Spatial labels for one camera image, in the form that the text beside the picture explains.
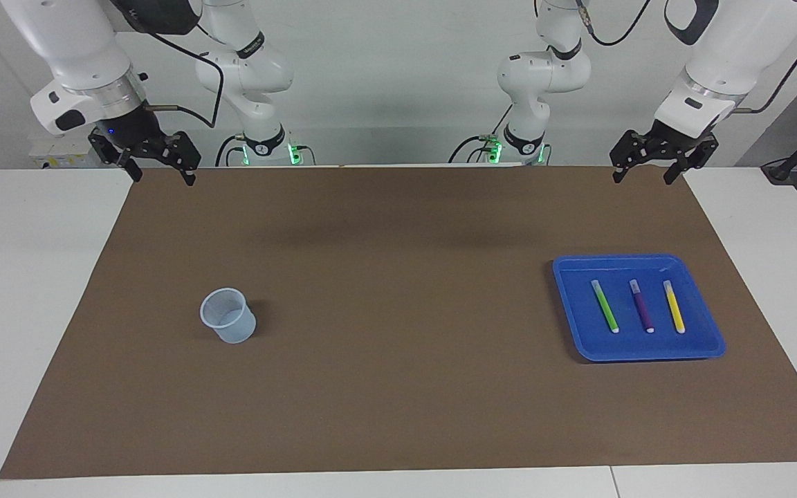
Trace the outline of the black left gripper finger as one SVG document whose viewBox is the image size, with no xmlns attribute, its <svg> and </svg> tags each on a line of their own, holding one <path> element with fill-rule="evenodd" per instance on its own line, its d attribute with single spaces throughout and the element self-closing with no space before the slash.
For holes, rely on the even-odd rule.
<svg viewBox="0 0 797 498">
<path fill-rule="evenodd" d="M 631 129 L 626 130 L 614 147 L 611 148 L 614 182 L 616 184 L 622 183 L 626 174 L 633 167 L 640 166 L 651 160 L 654 144 L 654 138 L 648 133 L 638 133 Z"/>
<path fill-rule="evenodd" d="M 718 145 L 716 138 L 705 138 L 689 154 L 683 154 L 682 151 L 678 151 L 676 160 L 663 175 L 664 182 L 667 185 L 673 184 L 686 171 L 704 167 L 715 150 L 717 150 Z"/>
</svg>

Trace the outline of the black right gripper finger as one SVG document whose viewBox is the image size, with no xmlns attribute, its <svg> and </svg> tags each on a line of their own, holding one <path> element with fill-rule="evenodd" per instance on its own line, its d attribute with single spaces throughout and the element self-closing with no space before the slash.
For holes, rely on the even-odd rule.
<svg viewBox="0 0 797 498">
<path fill-rule="evenodd" d="M 195 172 L 201 162 L 201 154 L 184 131 L 167 136 L 167 166 L 173 167 L 187 186 L 193 186 Z"/>
<path fill-rule="evenodd" d="M 89 144 L 98 155 L 99 160 L 107 166 L 123 169 L 134 183 L 139 183 L 143 177 L 141 168 L 129 150 L 120 151 L 98 131 L 89 133 Z"/>
</svg>

